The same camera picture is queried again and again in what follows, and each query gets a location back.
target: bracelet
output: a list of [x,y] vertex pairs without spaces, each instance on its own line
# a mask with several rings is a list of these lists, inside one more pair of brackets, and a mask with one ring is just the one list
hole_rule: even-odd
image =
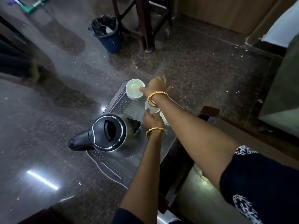
[[162,131],[165,131],[166,132],[166,129],[164,128],[161,128],[161,127],[154,127],[154,128],[151,128],[147,131],[147,139],[149,139],[149,132],[151,132],[152,130],[162,130]]
[[162,90],[157,90],[157,91],[153,92],[151,95],[149,95],[147,97],[148,103],[149,103],[149,101],[151,101],[154,104],[154,105],[152,105],[151,103],[149,103],[149,105],[152,106],[152,107],[158,107],[158,105],[155,102],[152,101],[152,96],[154,96],[157,93],[162,93],[162,94],[165,94],[167,97],[169,97],[168,94],[166,92],[163,92]]

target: mop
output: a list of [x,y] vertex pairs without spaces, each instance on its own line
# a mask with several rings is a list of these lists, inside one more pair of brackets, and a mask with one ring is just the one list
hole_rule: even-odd
[[43,3],[45,3],[48,0],[39,0],[36,3],[34,3],[31,7],[26,7],[24,6],[19,0],[14,0],[16,3],[18,3],[18,5],[24,9],[27,13],[31,14],[32,12],[34,12],[37,7]]

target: blue trash can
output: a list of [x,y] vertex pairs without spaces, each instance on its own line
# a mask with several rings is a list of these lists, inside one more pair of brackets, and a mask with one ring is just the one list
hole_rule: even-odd
[[[114,29],[112,32],[105,34],[103,28],[109,26]],[[118,29],[118,20],[115,17],[103,15],[92,21],[92,26],[88,30],[95,36],[103,46],[107,49],[108,53],[118,53],[122,47],[123,42]]]

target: speckled floor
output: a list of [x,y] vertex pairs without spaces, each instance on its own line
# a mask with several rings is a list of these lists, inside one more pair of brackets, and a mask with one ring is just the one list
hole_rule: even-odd
[[[120,0],[120,8],[127,3]],[[87,28],[95,15],[113,14],[110,0],[50,0],[32,16],[4,0],[1,6],[0,15],[35,44],[35,59],[48,70],[38,85],[0,78],[0,220],[7,224],[69,197],[54,209],[72,222],[110,222],[125,189],[86,154],[70,151],[67,141],[90,127],[123,81],[165,75],[170,96],[187,110],[213,106],[246,126],[280,61],[243,48],[240,34],[185,17],[168,39],[163,30],[158,34],[153,54],[127,37],[121,53],[109,55]],[[125,23],[136,25],[134,12]]]

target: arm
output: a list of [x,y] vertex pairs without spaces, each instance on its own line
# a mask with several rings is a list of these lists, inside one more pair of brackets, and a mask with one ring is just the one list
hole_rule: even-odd
[[[170,87],[167,87],[166,83],[165,77],[156,77],[147,88],[141,87],[140,91],[145,96],[157,90],[168,92]],[[240,143],[220,129],[188,113],[164,94],[155,94],[152,100],[159,106],[190,157],[219,190],[221,174]]]
[[[151,115],[149,109],[144,113],[143,124],[146,129],[164,128],[162,118],[158,114]],[[161,130],[151,132],[139,168],[120,205],[145,224],[157,223],[162,135]]]

